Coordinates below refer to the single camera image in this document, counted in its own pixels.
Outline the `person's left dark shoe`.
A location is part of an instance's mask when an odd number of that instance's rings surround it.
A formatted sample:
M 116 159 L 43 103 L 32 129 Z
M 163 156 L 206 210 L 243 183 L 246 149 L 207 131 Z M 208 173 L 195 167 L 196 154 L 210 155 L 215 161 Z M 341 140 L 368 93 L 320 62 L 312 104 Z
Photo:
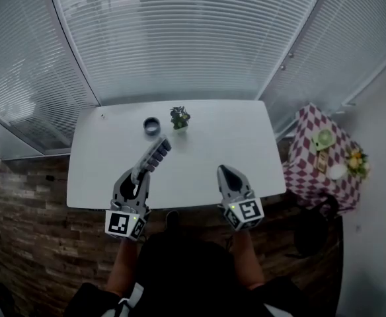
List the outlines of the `person's left dark shoe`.
M 167 230 L 177 230 L 179 228 L 179 213 L 178 211 L 170 211 L 165 219 L 165 227 Z

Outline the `person's left forearm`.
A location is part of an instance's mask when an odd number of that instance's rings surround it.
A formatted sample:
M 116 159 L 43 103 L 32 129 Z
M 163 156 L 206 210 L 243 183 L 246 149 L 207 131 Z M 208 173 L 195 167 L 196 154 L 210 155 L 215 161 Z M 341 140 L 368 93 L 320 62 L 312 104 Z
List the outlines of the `person's left forearm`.
M 120 298 L 128 296 L 135 285 L 137 243 L 121 239 L 121 243 L 106 284 L 106 291 Z

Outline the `white desk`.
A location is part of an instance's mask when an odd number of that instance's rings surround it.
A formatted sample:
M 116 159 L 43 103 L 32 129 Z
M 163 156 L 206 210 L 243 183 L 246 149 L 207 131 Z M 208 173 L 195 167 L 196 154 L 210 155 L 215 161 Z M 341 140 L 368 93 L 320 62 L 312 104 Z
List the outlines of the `white desk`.
M 169 209 L 221 201 L 217 168 L 242 172 L 258 197 L 286 190 L 280 155 L 265 104 L 256 100 L 184 100 L 188 129 L 177 133 L 170 111 L 177 102 L 145 102 L 83 110 L 71 147 L 67 205 L 108 209 L 114 184 L 153 138 L 143 122 L 155 117 L 171 151 L 151 174 L 147 205 Z

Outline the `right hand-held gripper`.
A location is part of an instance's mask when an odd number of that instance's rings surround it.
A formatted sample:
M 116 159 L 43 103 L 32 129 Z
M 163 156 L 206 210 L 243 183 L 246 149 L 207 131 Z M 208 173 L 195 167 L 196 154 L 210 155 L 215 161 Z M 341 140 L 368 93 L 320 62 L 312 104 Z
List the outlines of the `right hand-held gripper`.
M 264 218 L 264 211 L 248 178 L 236 168 L 221 164 L 217 182 L 223 198 L 218 207 L 231 228 L 237 232 L 256 227 Z

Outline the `small green fan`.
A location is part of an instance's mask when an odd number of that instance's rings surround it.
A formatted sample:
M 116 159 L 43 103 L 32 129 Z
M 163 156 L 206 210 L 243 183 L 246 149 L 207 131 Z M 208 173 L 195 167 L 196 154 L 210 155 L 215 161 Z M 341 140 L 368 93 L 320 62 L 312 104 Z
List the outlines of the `small green fan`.
M 328 128 L 321 129 L 312 136 L 312 142 L 316 151 L 329 148 L 335 144 L 335 141 L 336 139 L 334 133 Z

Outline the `yellow flower bouquet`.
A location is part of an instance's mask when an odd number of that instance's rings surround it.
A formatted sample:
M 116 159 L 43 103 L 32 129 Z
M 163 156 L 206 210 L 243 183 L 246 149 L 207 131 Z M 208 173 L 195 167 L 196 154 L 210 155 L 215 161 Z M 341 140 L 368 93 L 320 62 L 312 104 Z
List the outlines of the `yellow flower bouquet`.
M 348 172 L 355 177 L 365 180 L 371 170 L 368 155 L 359 146 L 346 148 L 346 166 Z

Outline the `small potted green plant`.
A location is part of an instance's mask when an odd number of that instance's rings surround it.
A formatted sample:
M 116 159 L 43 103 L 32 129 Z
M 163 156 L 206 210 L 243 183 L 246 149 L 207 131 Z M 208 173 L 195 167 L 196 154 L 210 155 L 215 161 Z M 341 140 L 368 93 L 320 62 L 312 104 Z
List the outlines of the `small potted green plant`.
M 171 123 L 176 133 L 184 133 L 188 129 L 190 114 L 184 106 L 173 107 L 170 111 Z

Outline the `black backpack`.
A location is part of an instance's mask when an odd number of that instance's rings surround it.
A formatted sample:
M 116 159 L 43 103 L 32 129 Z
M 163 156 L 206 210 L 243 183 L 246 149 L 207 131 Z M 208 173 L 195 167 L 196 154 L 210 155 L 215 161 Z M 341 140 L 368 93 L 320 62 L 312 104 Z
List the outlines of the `black backpack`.
M 337 199 L 330 194 L 320 193 L 325 200 L 312 209 L 301 208 L 293 232 L 293 244 L 297 254 L 288 254 L 287 257 L 304 259 L 317 254 L 325 245 L 328 238 L 328 224 L 338 213 Z

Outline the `purple checkered tablecloth table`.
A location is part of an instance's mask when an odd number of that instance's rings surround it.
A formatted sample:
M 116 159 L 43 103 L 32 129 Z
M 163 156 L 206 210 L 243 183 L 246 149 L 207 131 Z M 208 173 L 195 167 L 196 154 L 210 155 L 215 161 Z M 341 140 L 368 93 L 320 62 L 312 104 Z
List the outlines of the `purple checkered tablecloth table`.
M 328 171 L 317 168 L 318 152 L 313 137 L 322 129 L 331 130 L 334 144 L 327 149 L 327 169 L 346 162 L 347 154 L 359 145 L 328 115 L 314 104 L 302 107 L 296 113 L 297 127 L 289 148 L 288 161 L 283 163 L 286 188 L 299 197 L 301 204 L 313 207 L 323 198 L 319 194 L 333 195 L 339 204 L 340 215 L 355 210 L 360 203 L 362 179 L 347 172 L 338 180 L 329 177 Z

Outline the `small tan box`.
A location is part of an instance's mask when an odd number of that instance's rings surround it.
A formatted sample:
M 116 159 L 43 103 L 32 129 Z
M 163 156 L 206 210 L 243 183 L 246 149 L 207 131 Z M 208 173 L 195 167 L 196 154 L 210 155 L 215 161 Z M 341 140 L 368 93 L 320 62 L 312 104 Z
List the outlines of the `small tan box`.
M 316 169 L 325 173 L 327 171 L 329 154 L 326 151 L 319 151 L 316 159 Z

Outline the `white window blind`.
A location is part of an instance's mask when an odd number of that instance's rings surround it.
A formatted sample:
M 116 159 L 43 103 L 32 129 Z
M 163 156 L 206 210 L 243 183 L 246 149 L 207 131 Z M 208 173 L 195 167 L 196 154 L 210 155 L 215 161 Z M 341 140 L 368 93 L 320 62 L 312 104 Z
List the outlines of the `white window blind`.
M 70 152 L 99 105 L 54 0 L 0 0 L 0 124 L 41 155 Z
M 257 99 L 318 0 L 53 0 L 101 104 Z
M 262 94 L 276 137 L 309 103 L 345 109 L 385 67 L 386 0 L 318 0 Z

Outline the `white round object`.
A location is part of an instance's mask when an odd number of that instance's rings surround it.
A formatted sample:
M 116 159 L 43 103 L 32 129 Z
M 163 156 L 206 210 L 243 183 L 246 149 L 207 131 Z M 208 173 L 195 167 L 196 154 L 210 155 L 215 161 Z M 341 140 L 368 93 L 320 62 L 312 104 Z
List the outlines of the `white round object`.
M 328 176 L 331 180 L 341 179 L 347 173 L 347 167 L 344 164 L 334 164 L 328 171 Z

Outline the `person's right forearm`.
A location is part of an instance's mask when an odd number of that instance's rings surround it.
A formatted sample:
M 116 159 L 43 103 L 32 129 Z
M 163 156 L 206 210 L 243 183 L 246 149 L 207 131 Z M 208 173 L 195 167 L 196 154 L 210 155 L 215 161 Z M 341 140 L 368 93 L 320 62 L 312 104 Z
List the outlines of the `person's right forearm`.
M 248 230 L 240 230 L 233 234 L 232 255 L 236 276 L 242 286 L 253 290 L 264 284 L 264 274 Z

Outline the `dark round container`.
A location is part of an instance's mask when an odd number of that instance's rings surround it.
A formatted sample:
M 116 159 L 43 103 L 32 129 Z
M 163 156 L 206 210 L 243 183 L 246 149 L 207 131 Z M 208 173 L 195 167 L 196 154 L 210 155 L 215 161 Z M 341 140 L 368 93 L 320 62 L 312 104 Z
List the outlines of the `dark round container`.
M 161 131 L 161 124 L 158 118 L 148 117 L 143 121 L 143 130 L 148 136 L 158 135 Z

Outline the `person's body in dark clothing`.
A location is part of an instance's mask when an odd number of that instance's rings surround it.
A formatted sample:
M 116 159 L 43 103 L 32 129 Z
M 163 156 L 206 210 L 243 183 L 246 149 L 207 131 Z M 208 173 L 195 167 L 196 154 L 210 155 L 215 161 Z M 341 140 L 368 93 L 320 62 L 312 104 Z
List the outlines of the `person's body in dark clothing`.
M 279 277 L 248 290 L 232 248 L 166 230 L 137 246 L 135 285 L 120 298 L 84 283 L 63 317 L 314 317 L 306 296 Z

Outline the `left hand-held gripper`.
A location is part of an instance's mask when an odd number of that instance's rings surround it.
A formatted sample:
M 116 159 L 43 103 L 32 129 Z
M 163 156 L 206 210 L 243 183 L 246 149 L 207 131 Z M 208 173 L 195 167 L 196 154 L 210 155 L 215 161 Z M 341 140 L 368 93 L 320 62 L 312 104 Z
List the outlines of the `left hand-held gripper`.
M 132 169 L 128 169 L 114 184 L 113 200 L 110 202 L 110 209 L 106 210 L 105 233 L 114 238 L 137 241 L 151 213 L 146 206 L 150 173 L 139 174 L 136 192 L 136 184 L 132 182 L 131 175 Z

